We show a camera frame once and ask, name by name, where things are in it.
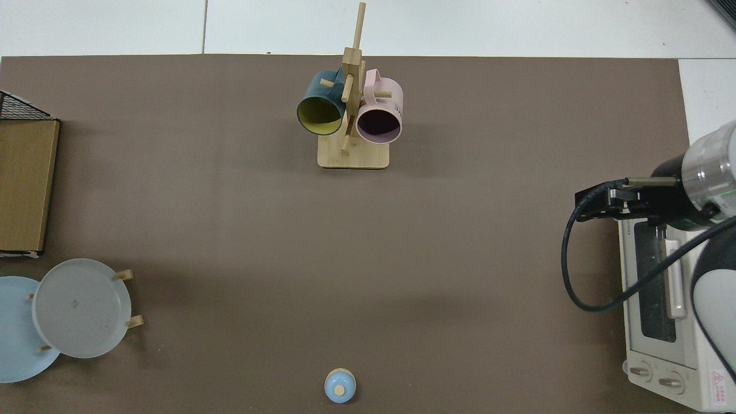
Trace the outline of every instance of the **pink mug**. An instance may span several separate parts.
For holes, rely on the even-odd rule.
[[[404,92],[393,79],[381,77],[378,69],[366,72],[365,103],[355,119],[358,135],[374,144],[388,144],[401,135]]]

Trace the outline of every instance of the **gray plate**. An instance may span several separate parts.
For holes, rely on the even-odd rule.
[[[33,299],[38,334],[62,354],[92,358],[115,348],[130,320],[130,296],[115,271],[91,259],[51,269]]]

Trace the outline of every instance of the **oven handle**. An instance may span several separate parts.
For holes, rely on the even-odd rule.
[[[665,256],[671,255],[680,248],[677,240],[665,239]],[[667,315],[672,319],[682,319],[687,316],[685,310],[684,288],[682,284],[682,260],[674,262],[666,272],[665,297],[667,299]]]

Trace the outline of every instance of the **plate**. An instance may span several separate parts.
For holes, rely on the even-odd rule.
[[[38,282],[19,276],[0,278],[0,382],[18,382],[38,375],[59,356],[45,346],[33,326],[33,302],[26,298]]]
[[[33,298],[33,323],[62,354],[94,358],[125,336],[130,296],[115,271],[92,259],[59,263],[41,280]]]

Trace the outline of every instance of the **warning label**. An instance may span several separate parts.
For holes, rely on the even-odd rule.
[[[710,370],[710,402],[713,405],[727,405],[726,384],[723,383],[723,370]]]

